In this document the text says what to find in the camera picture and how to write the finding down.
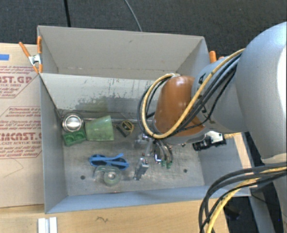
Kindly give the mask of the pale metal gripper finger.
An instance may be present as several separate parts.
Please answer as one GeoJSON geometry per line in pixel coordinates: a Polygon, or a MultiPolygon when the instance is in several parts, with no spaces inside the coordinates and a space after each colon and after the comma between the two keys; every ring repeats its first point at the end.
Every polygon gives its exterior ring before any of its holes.
{"type": "Polygon", "coordinates": [[[140,180],[142,175],[144,175],[146,173],[148,168],[149,168],[148,159],[141,157],[136,164],[133,179],[135,179],[137,181],[140,180]]]}
{"type": "Polygon", "coordinates": [[[144,146],[145,144],[147,144],[149,141],[149,137],[144,134],[144,133],[140,133],[137,135],[137,138],[134,141],[134,145],[135,146],[144,146]]]}

